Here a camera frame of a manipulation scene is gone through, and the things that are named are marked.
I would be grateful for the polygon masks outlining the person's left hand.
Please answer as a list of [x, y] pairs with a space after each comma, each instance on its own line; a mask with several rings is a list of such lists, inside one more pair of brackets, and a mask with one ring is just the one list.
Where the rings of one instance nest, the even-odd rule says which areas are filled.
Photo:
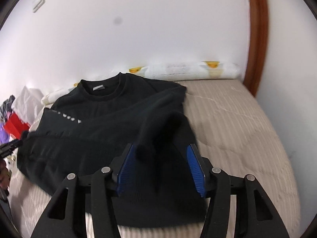
[[1, 189], [6, 190], [10, 185], [11, 175], [7, 168], [7, 164], [3, 159], [0, 161], [0, 171], [0, 186]]

